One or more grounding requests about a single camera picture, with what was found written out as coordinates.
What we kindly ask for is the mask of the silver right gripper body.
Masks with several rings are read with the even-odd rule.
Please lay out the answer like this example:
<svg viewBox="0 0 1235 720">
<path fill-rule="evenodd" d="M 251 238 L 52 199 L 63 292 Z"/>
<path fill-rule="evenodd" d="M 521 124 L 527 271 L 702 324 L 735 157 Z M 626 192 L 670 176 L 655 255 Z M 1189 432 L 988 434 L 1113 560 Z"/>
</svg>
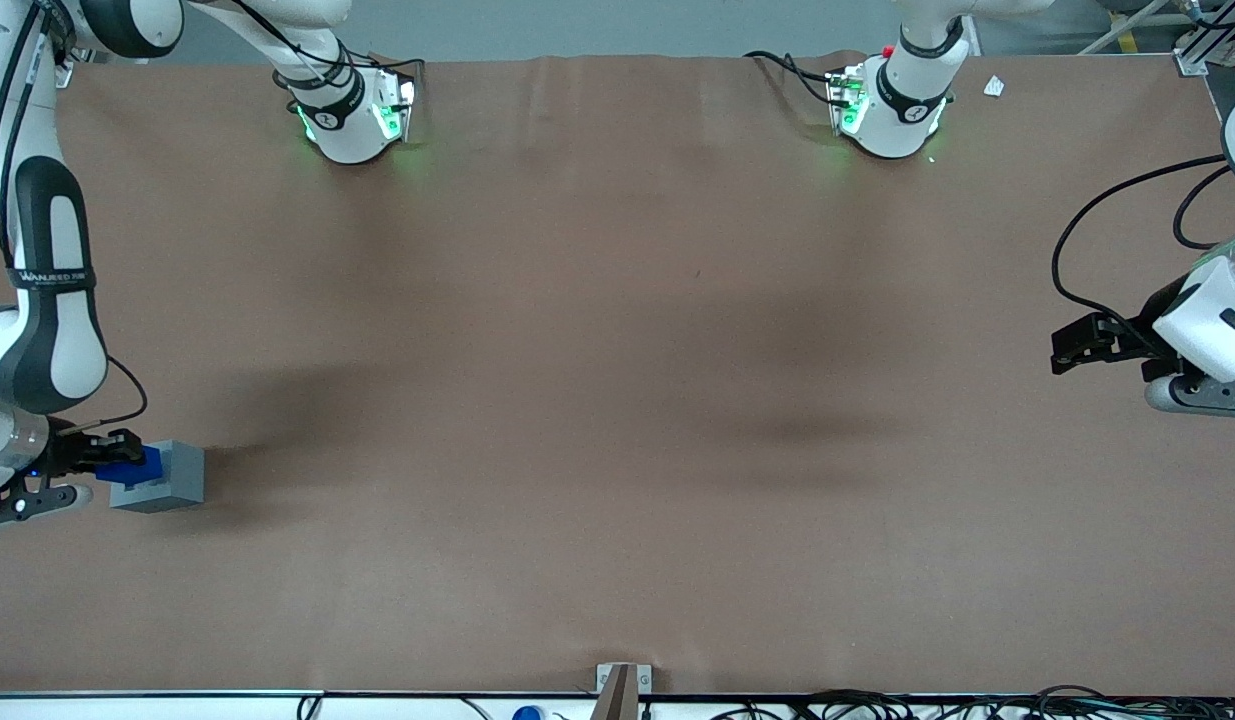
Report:
<svg viewBox="0 0 1235 720">
<path fill-rule="evenodd" d="M 49 416 L 0 403 L 0 493 L 10 482 L 26 478 L 53 433 Z"/>
</svg>

